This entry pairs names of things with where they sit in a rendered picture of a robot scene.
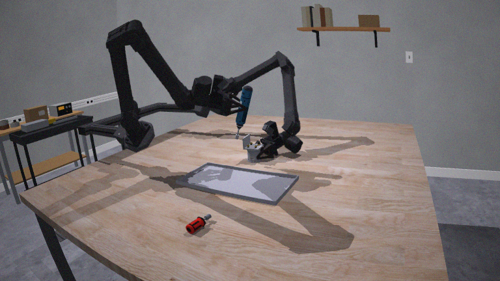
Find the grey metal bracket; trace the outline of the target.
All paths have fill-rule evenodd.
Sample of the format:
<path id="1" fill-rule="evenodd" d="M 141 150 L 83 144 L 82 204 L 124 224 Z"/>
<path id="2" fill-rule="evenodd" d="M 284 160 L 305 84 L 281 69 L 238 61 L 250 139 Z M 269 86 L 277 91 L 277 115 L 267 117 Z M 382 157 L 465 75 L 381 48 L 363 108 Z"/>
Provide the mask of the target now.
<path id="1" fill-rule="evenodd" d="M 250 141 L 250 134 L 245 136 L 242 140 L 243 140 L 243 150 L 260 150 L 261 147 L 264 146 L 263 144 L 260 144 L 260 146 L 258 146 L 257 144 L 250 145 L 250 142 L 251 142 Z M 247 145 L 249 145 L 249 147 L 247 147 Z M 256 148 L 255 148 L 255 145 L 257 145 Z"/>

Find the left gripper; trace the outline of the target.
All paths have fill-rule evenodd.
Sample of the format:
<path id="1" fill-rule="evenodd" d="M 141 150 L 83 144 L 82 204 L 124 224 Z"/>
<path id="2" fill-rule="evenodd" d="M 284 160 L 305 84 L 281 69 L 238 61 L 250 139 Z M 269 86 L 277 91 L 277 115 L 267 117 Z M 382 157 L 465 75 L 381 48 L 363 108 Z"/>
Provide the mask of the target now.
<path id="1" fill-rule="evenodd" d="M 261 143 L 264 145 L 261 150 L 260 150 L 260 153 L 257 155 L 257 159 L 273 159 L 274 156 L 277 156 L 278 155 L 278 151 L 277 149 L 282 147 L 283 145 L 280 144 L 276 147 L 276 144 L 270 140 L 266 140 L 266 139 L 260 139 L 260 141 L 256 141 L 255 144 L 261 144 Z M 264 156 L 264 157 L 260 157 L 262 154 L 266 154 L 268 156 Z"/>

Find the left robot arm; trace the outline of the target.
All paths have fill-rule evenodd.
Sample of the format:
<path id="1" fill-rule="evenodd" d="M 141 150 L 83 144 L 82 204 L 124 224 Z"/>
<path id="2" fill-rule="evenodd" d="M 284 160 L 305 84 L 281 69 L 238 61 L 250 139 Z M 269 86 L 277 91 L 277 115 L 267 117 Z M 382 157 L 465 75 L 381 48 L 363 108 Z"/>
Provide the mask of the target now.
<path id="1" fill-rule="evenodd" d="M 296 103 L 294 65 L 290 62 L 288 57 L 283 55 L 280 51 L 275 52 L 275 55 L 272 58 L 259 64 L 244 74 L 235 78 L 229 78 L 228 84 L 221 91 L 226 91 L 227 94 L 228 92 L 231 92 L 237 96 L 238 93 L 242 91 L 242 87 L 244 85 L 277 67 L 281 68 L 283 77 L 285 117 L 282 128 L 284 131 L 279 134 L 276 122 L 270 120 L 269 122 L 266 122 L 262 128 L 268 134 L 268 136 L 264 139 L 275 142 L 276 146 L 280 144 L 285 145 L 285 148 L 296 154 L 300 151 L 303 141 L 296 136 L 296 133 L 300 131 L 300 121 Z M 285 130 L 291 134 L 289 135 Z"/>

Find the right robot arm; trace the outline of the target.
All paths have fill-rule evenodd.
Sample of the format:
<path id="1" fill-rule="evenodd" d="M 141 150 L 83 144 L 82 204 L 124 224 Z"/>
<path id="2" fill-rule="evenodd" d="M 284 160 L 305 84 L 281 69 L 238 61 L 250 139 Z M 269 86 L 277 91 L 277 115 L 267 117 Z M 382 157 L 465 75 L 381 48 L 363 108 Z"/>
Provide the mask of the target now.
<path id="1" fill-rule="evenodd" d="M 223 99 L 221 90 L 229 82 L 225 77 L 214 75 L 213 84 L 212 78 L 208 76 L 197 77 L 194 79 L 192 89 L 188 90 L 156 49 L 143 24 L 139 20 L 131 20 L 109 32 L 106 42 L 120 103 L 120 124 L 127 135 L 124 139 L 126 144 L 137 148 L 150 129 L 149 124 L 139 121 L 141 117 L 138 113 L 141 109 L 138 108 L 137 102 L 132 100 L 125 51 L 125 46 L 128 45 L 142 56 L 180 110 L 195 109 L 195 105 L 207 107 L 211 87 L 209 103 L 221 105 Z"/>

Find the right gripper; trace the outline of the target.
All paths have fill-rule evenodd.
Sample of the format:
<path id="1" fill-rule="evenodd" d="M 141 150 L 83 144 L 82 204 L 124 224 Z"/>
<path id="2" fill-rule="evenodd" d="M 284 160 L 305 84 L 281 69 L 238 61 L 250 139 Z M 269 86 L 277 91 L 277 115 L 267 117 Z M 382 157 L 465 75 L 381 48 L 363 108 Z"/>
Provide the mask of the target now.
<path id="1" fill-rule="evenodd" d="M 223 113 L 225 113 L 225 115 L 230 115 L 230 114 L 238 113 L 238 112 L 241 112 L 241 111 L 245 111 L 246 107 L 244 105 L 238 103 L 237 101 L 234 101 L 233 98 L 235 100 L 237 100 L 237 101 L 240 102 L 240 99 L 238 97 L 236 97 L 233 93 L 228 92 L 228 94 L 227 94 L 226 91 L 223 91 L 223 101 L 222 101 L 222 104 L 221 105 L 215 105 L 215 104 L 209 103 L 209 101 L 210 101 L 210 95 L 209 95 L 209 97 L 208 97 L 208 107 L 214 108 L 214 109 L 220 109 L 221 108 L 221 111 L 220 111 L 221 115 L 223 115 Z M 227 109 L 226 109 L 226 106 L 227 106 Z M 237 109 L 237 110 L 231 111 L 232 108 L 236 108 L 236 107 L 241 107 L 242 109 Z"/>

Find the blue nut driver barrel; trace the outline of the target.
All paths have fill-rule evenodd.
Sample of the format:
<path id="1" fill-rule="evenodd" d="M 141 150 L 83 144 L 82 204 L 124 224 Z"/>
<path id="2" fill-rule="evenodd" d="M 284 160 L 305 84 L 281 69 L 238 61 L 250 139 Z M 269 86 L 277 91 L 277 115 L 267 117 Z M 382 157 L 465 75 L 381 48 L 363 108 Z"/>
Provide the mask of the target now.
<path id="1" fill-rule="evenodd" d="M 244 105 L 246 107 L 246 110 L 237 113 L 236 126 L 238 128 L 238 132 L 237 132 L 237 134 L 235 136 L 235 139 L 238 139 L 238 137 L 239 137 L 239 130 L 245 124 L 245 121 L 246 121 L 246 118 L 247 118 L 247 112 L 248 112 L 248 109 L 249 109 L 249 104 L 250 104 L 250 101 L 251 101 L 252 92 L 253 92 L 253 88 L 252 87 L 250 87 L 250 86 L 244 86 L 243 87 L 242 95 L 241 95 L 241 98 L 240 98 L 240 104 Z"/>

